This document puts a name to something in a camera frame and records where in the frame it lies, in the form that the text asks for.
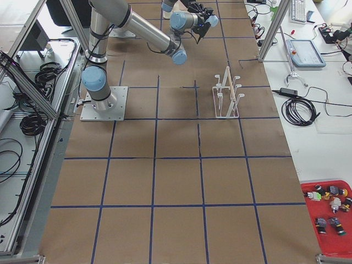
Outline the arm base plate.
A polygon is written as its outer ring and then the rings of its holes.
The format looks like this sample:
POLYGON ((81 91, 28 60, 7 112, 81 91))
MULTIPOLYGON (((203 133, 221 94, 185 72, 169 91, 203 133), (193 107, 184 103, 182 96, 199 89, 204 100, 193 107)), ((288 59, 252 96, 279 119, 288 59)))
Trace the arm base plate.
POLYGON ((87 92, 86 101, 84 103, 80 115, 83 122, 109 122, 123 121, 125 116, 125 108, 128 97, 127 86, 111 86, 111 94, 104 101, 95 101, 91 99, 87 92))

